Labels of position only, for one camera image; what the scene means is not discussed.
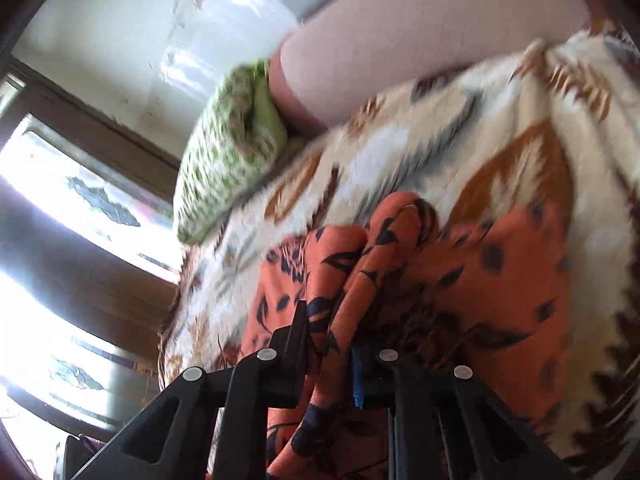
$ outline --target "pink cushion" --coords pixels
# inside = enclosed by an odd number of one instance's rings
[[[391,85],[563,42],[588,19],[584,0],[337,0],[285,40],[272,91],[313,134]]]

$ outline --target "folded cloth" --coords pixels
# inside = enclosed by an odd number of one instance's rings
[[[356,330],[425,368],[470,366],[544,435],[564,388],[564,232],[542,203],[440,230],[429,204],[397,192],[364,228],[328,226],[269,251],[241,355],[305,300],[311,362],[298,407],[269,412],[267,477],[386,478],[386,418],[348,391]]]
[[[232,70],[198,119],[175,187],[174,229],[182,243],[200,242],[286,145],[268,71],[265,60]]]

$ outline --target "black object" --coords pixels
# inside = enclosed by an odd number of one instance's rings
[[[251,354],[220,372],[188,368],[74,480],[203,480],[223,406],[215,479],[264,480],[267,410],[297,405],[306,346],[306,303],[300,301],[293,324],[273,333],[272,350]],[[402,362],[393,351],[386,354],[366,341],[352,349],[356,405],[388,408],[390,480],[443,478],[440,438],[450,480],[574,478],[480,381],[425,371]]]

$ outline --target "green patterned pillow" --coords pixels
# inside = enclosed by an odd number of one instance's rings
[[[182,243],[200,242],[271,170],[286,145],[267,74],[265,60],[234,69],[196,122],[174,195],[174,228]]]

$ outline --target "silver screw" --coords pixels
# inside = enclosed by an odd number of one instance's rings
[[[187,368],[185,371],[182,372],[182,378],[185,381],[197,381],[199,378],[202,377],[202,370],[200,370],[198,367],[192,366],[191,368]]]
[[[398,352],[396,352],[392,348],[385,348],[384,350],[380,351],[378,357],[380,357],[380,360],[384,361],[385,363],[392,363],[393,361],[398,360]]]
[[[470,379],[473,377],[474,371],[468,366],[460,365],[453,368],[453,374],[459,379]]]
[[[273,361],[277,356],[278,353],[273,348],[263,348],[258,352],[260,361]]]

